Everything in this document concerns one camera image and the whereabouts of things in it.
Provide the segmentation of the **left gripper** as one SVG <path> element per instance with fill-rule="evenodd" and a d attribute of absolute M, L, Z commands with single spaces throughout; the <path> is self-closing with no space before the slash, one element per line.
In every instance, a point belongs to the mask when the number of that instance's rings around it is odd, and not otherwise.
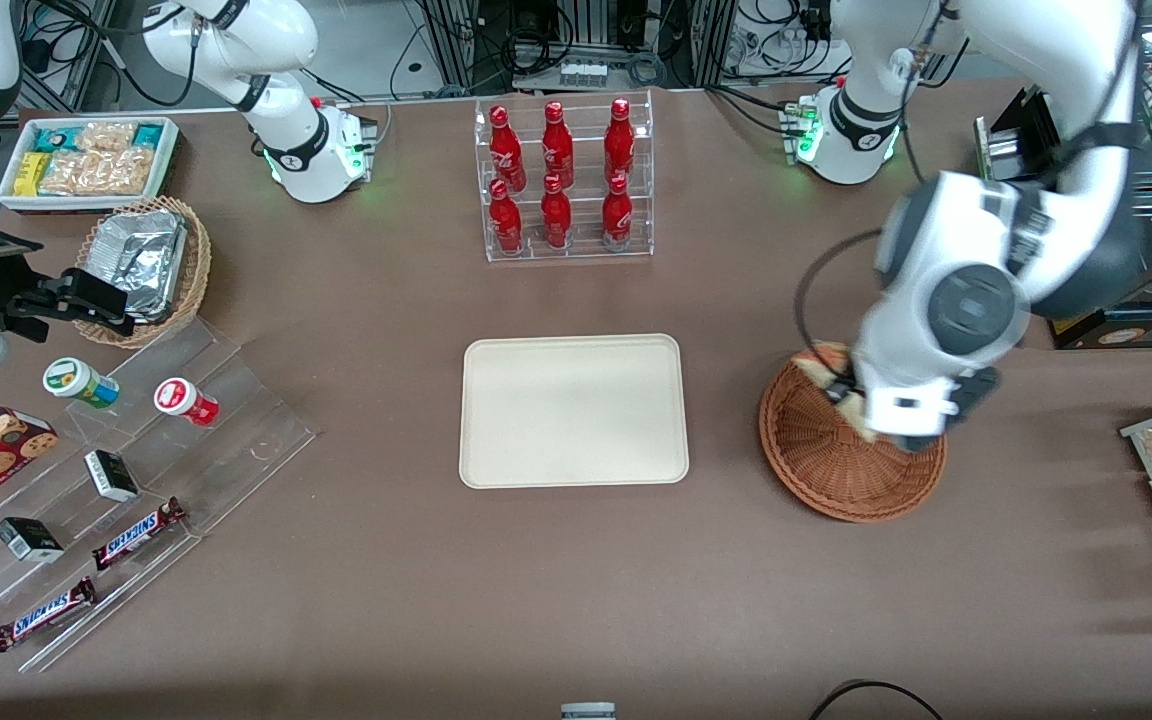
<path fill-rule="evenodd" d="M 865 400 L 861 418 L 865 429 L 882 435 L 899 435 L 899 448 L 905 454 L 941 452 L 945 448 L 948 419 L 960 414 L 955 392 L 963 378 L 934 378 L 920 386 L 893 386 L 881 378 L 858 381 L 852 374 L 827 373 L 823 395 L 831 404 L 847 397 Z"/>

